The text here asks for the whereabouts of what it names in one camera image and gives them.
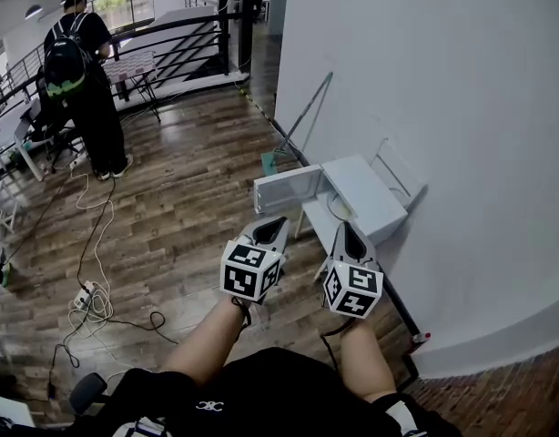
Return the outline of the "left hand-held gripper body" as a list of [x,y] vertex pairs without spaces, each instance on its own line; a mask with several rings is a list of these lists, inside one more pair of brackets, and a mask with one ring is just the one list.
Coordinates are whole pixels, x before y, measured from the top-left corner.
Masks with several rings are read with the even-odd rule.
[[220,289],[261,304],[283,274],[289,230],[287,217],[267,217],[249,223],[229,240],[220,263]]

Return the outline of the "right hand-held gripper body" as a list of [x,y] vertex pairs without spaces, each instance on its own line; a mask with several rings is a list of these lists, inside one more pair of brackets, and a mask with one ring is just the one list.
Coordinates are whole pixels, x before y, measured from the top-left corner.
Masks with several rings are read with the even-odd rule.
[[325,305],[331,312],[366,319],[382,295],[384,274],[376,249],[349,221],[338,226],[332,249],[324,261]]

